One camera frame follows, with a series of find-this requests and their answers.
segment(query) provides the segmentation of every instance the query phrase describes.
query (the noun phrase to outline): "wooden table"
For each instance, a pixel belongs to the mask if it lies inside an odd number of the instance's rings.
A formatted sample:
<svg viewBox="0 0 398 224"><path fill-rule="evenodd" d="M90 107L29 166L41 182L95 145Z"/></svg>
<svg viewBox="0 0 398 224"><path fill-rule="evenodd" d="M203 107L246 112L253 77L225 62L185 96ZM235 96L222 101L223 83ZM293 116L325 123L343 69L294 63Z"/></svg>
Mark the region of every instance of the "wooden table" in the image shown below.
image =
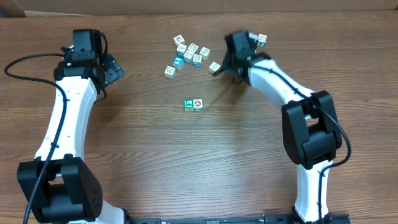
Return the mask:
<svg viewBox="0 0 398 224"><path fill-rule="evenodd" d="M331 171L330 211L349 213L353 223L396 223L397 21L396 11L0 19L0 67L59 52L72 44L73 29L103 31L126 71L93 107L86 135L86 163L108 202L133 217L289 213L296 171L280 111L259 91L208 73L212 61L222 62L225 34L267 34L265 50L286 73L332 94L353 145L349 162ZM170 80L164 70L178 34L211 56ZM12 72L52 80L59 61L35 58ZM27 202L16 170L43 140L54 88L0 75L0 97L0 223L21 223ZM203 99L204 112L183 112L192 98ZM345 154L343 146L336 161Z"/></svg>

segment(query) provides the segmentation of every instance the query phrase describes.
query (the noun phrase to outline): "black cable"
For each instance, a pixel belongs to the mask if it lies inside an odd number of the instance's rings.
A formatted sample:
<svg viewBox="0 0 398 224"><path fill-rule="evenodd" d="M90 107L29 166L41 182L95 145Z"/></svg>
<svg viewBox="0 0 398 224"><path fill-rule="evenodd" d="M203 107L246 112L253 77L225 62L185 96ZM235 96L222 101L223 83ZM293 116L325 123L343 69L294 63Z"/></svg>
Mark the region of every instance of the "black cable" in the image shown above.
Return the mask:
<svg viewBox="0 0 398 224"><path fill-rule="evenodd" d="M63 90L59 85L57 85L55 82L51 82L51 81L44 80L44 79L41 79L41 78L31 78L31 77L22 77L22 76L19 76L19 75L13 75L13 74L9 73L8 70L9 70L13 65L15 65L16 63L21 62L21 61L23 61L23 60L26 60L26 59L29 59L29 58L35 58L35 57L44 57L44 56L59 56L59 57L64 57L63 54L56 54L56 53L53 53L53 54L35 54L35 55L28 55L28 56L19 58L19 59L15 60L15 61L11 62L9 65L7 65L7 66L4 68L4 73L5 73L6 75L8 75L9 77L18 78L18 79L21 79L21 80L29 80L29 81L47 83L47 84L50 84L50 85L55 86L55 87L61 92L61 94L62 94L62 101L63 101L63 107L62 107L62 114L61 114L60 123L59 123L59 125L58 125L57 132L55 133L54 140L53 140L53 142L51 142L50 152L49 152L49 154L48 154L48 156L47 156L47 158L46 158L46 160L45 160L45 162L44 162L43 168L42 168L42 170L40 171L40 174L39 174L39 176L38 176L38 178L37 178L37 180L36 180L36 183L35 183L35 185L34 185L34 187L33 187L33 190L32 190L32 193L31 193L31 195L30 195L29 201L28 201L28 203L27 203L26 211L25 211L25 215L24 215L24 224L27 224L27 221L28 221L28 219L29 219L29 213L30 213L30 210L31 210L31 208L32 208L32 204L33 204L33 201L34 201L34 199L35 199L35 196L36 196L37 190L38 190L38 188L39 188L39 185L40 185L40 184L42 183L42 181L43 181L43 178L44 178L44 175L45 175L45 171L46 171L46 169L47 169L47 166L49 165L49 162L50 162L51 157L52 157L52 155L53 155L53 153L54 153L54 150L55 150L56 147L58 147L58 146L57 146L57 142L58 142L58 138L59 138L60 133L61 133L61 129L62 129L63 122L64 122L64 120L65 120L65 115L66 115L66 112L67 112L67 101L68 101L68 99L67 99L67 96L66 96L64 90Z"/></svg>
<svg viewBox="0 0 398 224"><path fill-rule="evenodd" d="M105 88L102 87L102 91L104 92L104 98L105 99L108 96L108 93L106 92Z"/></svg>
<svg viewBox="0 0 398 224"><path fill-rule="evenodd" d="M302 92L300 92L296 87L294 87L291 83L289 83L289 81L287 81L286 78L283 77L281 74L279 74L279 73L273 71L273 69L271 69L271 68L264 68L264 67L260 67L260 66L256 66L256 65L252 66L252 68L258 68L258 69L267 71L267 72L269 72L269 73L271 73L271 74L277 75L277 76L278 76L284 83L286 83L286 85L288 85L296 94L298 94L298 95L301 96L302 98L305 98L306 100L308 100L309 102L311 102L312 105L314 105L319 111L321 111L325 116L327 116L327 117L331 120L331 122L332 122L333 124L335 124L336 127L340 130L341 135L343 136L343 138L344 138L344 140L345 140L345 142L346 142L346 145L347 145L347 155L346 155L346 157L345 157L342 161L340 161L340 162L337 162L337 163L334 163L334 164L331 164L331 165L328 165L328 166L324 167L324 168L321 170L321 172L319 173L320 177L319 177L319 185L318 185L318 213L319 213L319 221L318 221L318 223L321 223L321 222L322 222L322 211L321 211L321 208L322 208L322 205L321 205L321 197L322 197L322 178L323 178L324 173L325 173L326 170L328 170L328 169L330 169L330 168L332 168L332 167L337 167L337 166L343 165L344 163L346 163L346 162L348 161L349 157L351 156L351 144L349 143L348 136L347 136L347 134L345 133L345 131L343 130L343 128L337 123L337 121L336 121L335 119L333 119L333 118L330 116L330 114L328 114L324 109L322 109L322 107L321 107L320 105L318 105L318 103L314 102L310 97L307 97L307 96L305 96Z"/></svg>
<svg viewBox="0 0 398 224"><path fill-rule="evenodd" d="M108 57L108 41L106 41L106 36L103 32L100 32L100 34L105 41L105 49L104 49L104 61L105 61L106 58Z"/></svg>

